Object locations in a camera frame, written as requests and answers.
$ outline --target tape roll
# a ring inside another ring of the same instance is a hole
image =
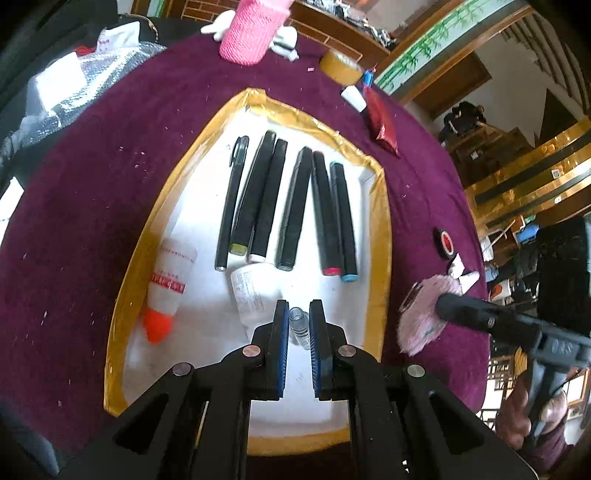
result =
[[[320,59],[320,70],[344,87],[355,85],[363,75],[356,61],[336,50],[329,50]]]

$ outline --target blue marker cap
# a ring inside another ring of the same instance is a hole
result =
[[[350,282],[350,281],[357,280],[358,277],[359,277],[359,275],[348,274],[348,275],[343,275],[340,279],[344,282]]]
[[[375,74],[375,67],[373,69],[366,70],[363,73],[363,77],[361,78],[362,83],[364,85],[367,85],[368,87],[371,87],[372,84],[374,83],[374,74]]]

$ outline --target plastic bag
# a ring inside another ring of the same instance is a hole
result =
[[[386,106],[383,104],[379,95],[367,85],[363,86],[363,96],[368,104],[369,128],[375,141],[386,150],[390,150],[397,157],[400,157],[396,129]]]
[[[165,47],[162,45],[140,42],[135,47],[92,53],[79,58],[86,85],[49,110],[46,110],[41,101],[37,86],[38,75],[31,78],[27,89],[26,116],[18,130],[0,141],[0,181],[5,178],[11,160],[20,148],[36,144],[72,124],[103,92],[163,50]]]

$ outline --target orange bottle cap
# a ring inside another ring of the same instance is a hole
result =
[[[148,341],[160,343],[173,327],[173,316],[157,312],[153,309],[146,309],[144,313],[144,328]]]

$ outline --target wooden cabinet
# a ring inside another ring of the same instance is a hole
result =
[[[136,0],[134,13],[145,15],[149,0]],[[166,17],[188,18],[211,22],[223,11],[236,9],[238,0],[169,0],[164,9]],[[300,35],[333,48],[369,69],[385,59],[389,51],[370,36],[347,22],[327,15],[322,10],[296,1],[285,23],[293,25]]]

